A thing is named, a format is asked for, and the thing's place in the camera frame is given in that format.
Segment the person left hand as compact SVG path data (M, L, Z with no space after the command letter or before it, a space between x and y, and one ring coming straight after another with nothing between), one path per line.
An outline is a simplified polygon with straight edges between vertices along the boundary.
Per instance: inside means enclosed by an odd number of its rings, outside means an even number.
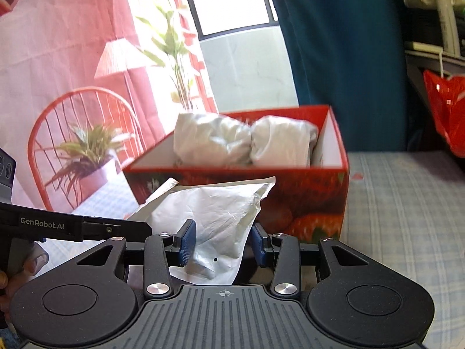
M5 320L10 321L10 302L14 294L24 284L32 280L38 272L48 263L49 255L37 243L34 244L32 252L23 263L23 271L8 278L1 272L1 312L4 313Z

